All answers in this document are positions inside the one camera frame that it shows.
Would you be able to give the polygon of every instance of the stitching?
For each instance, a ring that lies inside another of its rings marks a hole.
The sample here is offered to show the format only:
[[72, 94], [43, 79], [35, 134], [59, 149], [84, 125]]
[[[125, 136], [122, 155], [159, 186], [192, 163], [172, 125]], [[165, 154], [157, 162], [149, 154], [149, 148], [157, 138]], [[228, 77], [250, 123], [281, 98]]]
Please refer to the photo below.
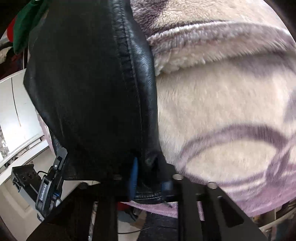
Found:
[[[113, 30], [113, 32], [116, 34], [116, 30], [115, 30], [115, 28], [114, 28], [114, 24], [113, 24], [113, 23], [114, 23], [114, 19], [113, 19], [113, 15], [114, 15], [114, 13], [112, 12], [112, 13], [110, 13], [110, 15], [111, 15], [111, 19], [112, 19], [112, 30]], [[119, 54], [119, 49], [118, 49], [118, 40], [117, 40], [117, 36], [114, 36], [114, 39], [115, 39], [115, 42], [116, 42], [117, 58], [119, 59], [120, 68], [121, 68], [121, 70], [123, 70], [122, 63], [121, 63], [121, 59], [120, 59], [120, 54]], [[122, 76], [122, 79], [123, 79], [123, 82], [124, 82], [124, 86], [125, 86], [125, 88], [126, 88], [126, 97], [128, 97], [128, 89], [127, 89], [127, 87], [126, 87], [126, 82], [125, 82], [125, 80], [124, 80], [123, 71], [121, 71], [121, 76]]]
[[[123, 9], [123, 6], [122, 6], [122, 2], [120, 2], [120, 8], [121, 8], [121, 11], [122, 13], [124, 12], [124, 9]], [[126, 38], [130, 38], [130, 35], [129, 33], [126, 31], [126, 27], [125, 27], [125, 19], [124, 19], [124, 15], [122, 17], [122, 20], [123, 20], [123, 29], [124, 29], [124, 32], [125, 32], [125, 35], [126, 35]], [[130, 55], [130, 61], [131, 61], [131, 67], [132, 67], [132, 71], [133, 71], [133, 80], [134, 80], [134, 87], [136, 89], [136, 92], [137, 92], [137, 97], [138, 97], [138, 102], [139, 102], [139, 114], [140, 114], [140, 121], [141, 121], [141, 155], [143, 154], [143, 128], [142, 128], [142, 114], [141, 114], [141, 99], [140, 99], [140, 93], [138, 91], [138, 86], [137, 86], [137, 83], [136, 83], [136, 73], [135, 73], [135, 66], [134, 66], [134, 61], [133, 61], [133, 54], [130, 50], [130, 43], [129, 41], [126, 40], [126, 43], [127, 43], [127, 47], [128, 47], [128, 52], [129, 52], [129, 55]]]

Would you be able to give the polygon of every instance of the logo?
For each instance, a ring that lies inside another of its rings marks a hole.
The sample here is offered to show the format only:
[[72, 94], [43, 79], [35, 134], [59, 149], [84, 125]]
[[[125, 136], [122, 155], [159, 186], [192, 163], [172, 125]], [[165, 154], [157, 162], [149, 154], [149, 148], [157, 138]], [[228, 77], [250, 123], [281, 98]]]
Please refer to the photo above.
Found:
[[43, 186], [43, 190], [42, 190], [42, 193], [41, 193], [41, 196], [40, 196], [40, 198], [39, 198], [40, 201], [43, 201], [43, 198], [44, 198], [44, 194], [45, 194], [46, 188], [47, 188], [47, 185], [44, 184], [44, 186]]

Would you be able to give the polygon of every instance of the green cloth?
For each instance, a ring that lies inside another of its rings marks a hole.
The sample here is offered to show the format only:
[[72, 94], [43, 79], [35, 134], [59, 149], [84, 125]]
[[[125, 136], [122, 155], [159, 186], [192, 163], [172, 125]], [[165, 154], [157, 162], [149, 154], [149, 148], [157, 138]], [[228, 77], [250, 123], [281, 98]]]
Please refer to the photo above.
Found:
[[16, 16], [13, 27], [13, 49], [21, 53], [29, 43], [30, 31], [39, 23], [49, 7], [49, 0], [31, 0]]

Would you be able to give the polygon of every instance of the fleece blanket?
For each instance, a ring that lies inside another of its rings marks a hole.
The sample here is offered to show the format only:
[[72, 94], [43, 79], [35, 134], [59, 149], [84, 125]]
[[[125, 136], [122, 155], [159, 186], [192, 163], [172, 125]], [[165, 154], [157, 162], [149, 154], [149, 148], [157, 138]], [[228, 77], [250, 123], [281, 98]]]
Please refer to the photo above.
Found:
[[[131, 6], [154, 56], [167, 162], [249, 216], [296, 197], [295, 42], [276, 13], [263, 0]], [[176, 203], [129, 204], [177, 216]]]

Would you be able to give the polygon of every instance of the cable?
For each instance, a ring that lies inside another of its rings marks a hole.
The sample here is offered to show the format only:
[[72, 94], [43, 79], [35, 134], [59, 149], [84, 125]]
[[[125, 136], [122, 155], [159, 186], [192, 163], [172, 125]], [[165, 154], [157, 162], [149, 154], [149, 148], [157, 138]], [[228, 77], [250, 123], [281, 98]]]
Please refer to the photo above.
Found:
[[[152, 227], [147, 227], [147, 228], [139, 229], [139, 230], [133, 231], [133, 232], [117, 233], [117, 234], [133, 234], [133, 233], [141, 232], [141, 231], [146, 230], [146, 229], [149, 229], [149, 228], [152, 228]], [[167, 226], [157, 226], [155, 228], [166, 228], [166, 229], [175, 229], [175, 230], [177, 230], [177, 228], [175, 228], [175, 227], [167, 227]]]
[[37, 175], [39, 175], [39, 173], [41, 173], [41, 172], [44, 173], [44, 174], [46, 174], [46, 175], [48, 174], [47, 172], [44, 172], [44, 171], [38, 171], [37, 172]]
[[141, 231], [146, 230], [146, 229], [149, 229], [149, 228], [151, 228], [151, 227], [147, 227], [147, 228], [139, 229], [139, 230], [137, 230], [137, 231], [133, 231], [133, 232], [118, 233], [118, 234], [133, 234], [133, 233], [141, 232]]

